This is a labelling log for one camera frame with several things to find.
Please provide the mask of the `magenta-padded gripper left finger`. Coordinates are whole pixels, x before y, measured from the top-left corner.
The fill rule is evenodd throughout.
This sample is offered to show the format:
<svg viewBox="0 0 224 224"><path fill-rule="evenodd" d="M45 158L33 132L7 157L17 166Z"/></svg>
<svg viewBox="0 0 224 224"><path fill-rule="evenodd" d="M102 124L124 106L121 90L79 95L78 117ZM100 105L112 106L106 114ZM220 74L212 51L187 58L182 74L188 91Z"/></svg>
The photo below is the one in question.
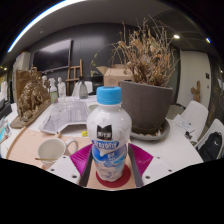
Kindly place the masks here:
<svg viewBox="0 0 224 224"><path fill-rule="evenodd" d="M86 187L92 165L92 145L89 144L71 156L63 155L48 172L66 179L74 184Z"/></svg>

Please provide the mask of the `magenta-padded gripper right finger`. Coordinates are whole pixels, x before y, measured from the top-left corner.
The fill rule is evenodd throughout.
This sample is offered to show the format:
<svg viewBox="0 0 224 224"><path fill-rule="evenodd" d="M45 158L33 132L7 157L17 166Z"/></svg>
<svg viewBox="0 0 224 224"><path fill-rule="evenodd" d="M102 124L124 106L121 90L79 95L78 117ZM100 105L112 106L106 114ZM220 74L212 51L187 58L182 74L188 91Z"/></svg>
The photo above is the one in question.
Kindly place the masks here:
<svg viewBox="0 0 224 224"><path fill-rule="evenodd" d="M137 187L143 187L174 172L161 156L152 156L132 143L128 144L128 155Z"/></svg>

